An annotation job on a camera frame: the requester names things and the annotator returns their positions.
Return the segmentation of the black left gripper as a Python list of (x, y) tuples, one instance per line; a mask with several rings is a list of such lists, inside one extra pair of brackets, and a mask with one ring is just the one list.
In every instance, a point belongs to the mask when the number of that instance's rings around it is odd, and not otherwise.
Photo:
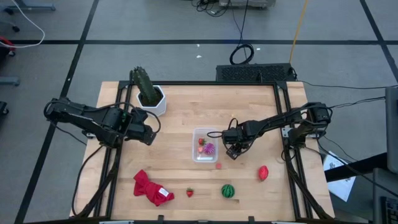
[(135, 140), (150, 146), (156, 137), (156, 132), (146, 124), (131, 123), (127, 129), (126, 141)]

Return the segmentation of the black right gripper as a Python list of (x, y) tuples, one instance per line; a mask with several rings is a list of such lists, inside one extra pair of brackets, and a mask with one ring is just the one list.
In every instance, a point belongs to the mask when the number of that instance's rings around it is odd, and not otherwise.
[[(254, 123), (240, 123), (235, 127), (228, 125), (227, 130), (222, 131), (222, 140), (224, 144), (241, 144), (241, 153), (249, 149), (249, 145), (254, 139)], [(236, 160), (239, 156), (239, 148), (230, 147), (226, 154)]]

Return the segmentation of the green watermelon ball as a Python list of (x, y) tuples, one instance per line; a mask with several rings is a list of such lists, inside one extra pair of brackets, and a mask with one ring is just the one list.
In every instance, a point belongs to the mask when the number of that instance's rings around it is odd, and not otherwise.
[(235, 189), (231, 184), (225, 184), (221, 188), (221, 194), (224, 198), (232, 198), (235, 195)]

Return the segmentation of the clear plastic tupperware container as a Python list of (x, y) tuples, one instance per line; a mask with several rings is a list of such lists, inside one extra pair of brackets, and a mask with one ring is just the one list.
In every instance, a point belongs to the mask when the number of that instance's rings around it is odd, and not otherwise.
[[(192, 136), (192, 159), (194, 162), (201, 163), (215, 163), (218, 160), (218, 140), (217, 138), (211, 138), (208, 136), (208, 133), (216, 131), (214, 128), (195, 128), (193, 130)], [(211, 155), (207, 155), (204, 152), (199, 154), (198, 144), (199, 138), (205, 138), (206, 143), (211, 142), (215, 145), (215, 152)]]

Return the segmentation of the white hexagonal planter pot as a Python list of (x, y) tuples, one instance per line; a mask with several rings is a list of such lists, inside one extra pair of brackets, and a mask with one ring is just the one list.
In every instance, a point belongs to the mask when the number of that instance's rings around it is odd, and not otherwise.
[(150, 112), (154, 113), (156, 116), (162, 116), (163, 114), (165, 114), (166, 109), (167, 109), (166, 97), (165, 97), (165, 94), (164, 94), (161, 86), (154, 85), (154, 88), (155, 88), (155, 91), (160, 94), (160, 101), (158, 102), (158, 104), (156, 106), (144, 106), (144, 104), (142, 102), (141, 92), (139, 92), (136, 95), (136, 98), (139, 102), (139, 106), (142, 109), (150, 111)]

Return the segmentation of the red cloth with white label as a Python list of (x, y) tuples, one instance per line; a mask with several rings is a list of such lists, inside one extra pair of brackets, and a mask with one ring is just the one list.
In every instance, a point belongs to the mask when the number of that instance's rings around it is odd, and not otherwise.
[(172, 192), (169, 192), (163, 185), (152, 182), (144, 170), (140, 170), (134, 180), (134, 196), (146, 196), (147, 199), (156, 207), (165, 204), (175, 198)]

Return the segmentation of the green cactus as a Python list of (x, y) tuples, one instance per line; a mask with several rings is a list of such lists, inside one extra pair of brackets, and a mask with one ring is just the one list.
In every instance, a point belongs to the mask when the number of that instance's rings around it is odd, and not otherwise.
[(140, 101), (143, 106), (157, 106), (162, 99), (159, 91), (153, 86), (146, 70), (140, 66), (130, 71), (135, 85), (140, 91)]

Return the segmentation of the black mesh box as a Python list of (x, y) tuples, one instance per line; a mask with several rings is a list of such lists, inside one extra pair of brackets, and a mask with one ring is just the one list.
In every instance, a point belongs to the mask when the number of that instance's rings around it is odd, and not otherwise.
[(289, 63), (218, 65), (216, 67), (216, 81), (219, 82), (293, 82), (296, 77), (297, 74)]

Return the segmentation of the white paper sheet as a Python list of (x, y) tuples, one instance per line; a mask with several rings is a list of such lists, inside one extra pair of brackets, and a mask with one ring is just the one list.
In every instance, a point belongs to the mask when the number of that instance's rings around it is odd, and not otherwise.
[[(323, 159), (323, 170), (327, 171), (336, 167), (348, 164), (345, 160), (339, 158), (336, 154), (329, 151)], [(348, 201), (351, 189), (353, 188), (356, 177), (350, 177), (347, 179), (336, 180), (328, 183), (328, 190), (333, 195), (342, 199), (344, 202)]]

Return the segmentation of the black desk beam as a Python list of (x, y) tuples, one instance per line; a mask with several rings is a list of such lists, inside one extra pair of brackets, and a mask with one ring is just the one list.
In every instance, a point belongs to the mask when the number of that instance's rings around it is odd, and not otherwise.
[(350, 177), (371, 173), (375, 168), (387, 170), (387, 153), (378, 154), (350, 164), (343, 164), (325, 171), (327, 182), (347, 179)]

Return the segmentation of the grey device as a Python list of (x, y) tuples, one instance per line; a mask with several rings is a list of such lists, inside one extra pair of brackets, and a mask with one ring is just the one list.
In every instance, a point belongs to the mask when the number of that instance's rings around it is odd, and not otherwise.
[(221, 7), (243, 7), (248, 5), (250, 7), (266, 8), (272, 7), (276, 3), (276, 0), (218, 0), (218, 2)]

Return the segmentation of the grey table foot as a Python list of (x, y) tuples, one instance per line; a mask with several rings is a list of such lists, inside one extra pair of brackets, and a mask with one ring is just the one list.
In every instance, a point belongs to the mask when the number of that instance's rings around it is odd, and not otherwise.
[(0, 77), (0, 85), (19, 86), (20, 80), (18, 77)]
[(14, 12), (14, 10), (51, 10), (55, 11), (55, 5), (52, 3), (38, 3), (38, 2), (32, 2), (31, 0), (12, 0), (12, 4), (9, 6), (2, 5), (0, 4), (0, 10), (4, 10), (6, 12), (10, 12), (11, 14)]

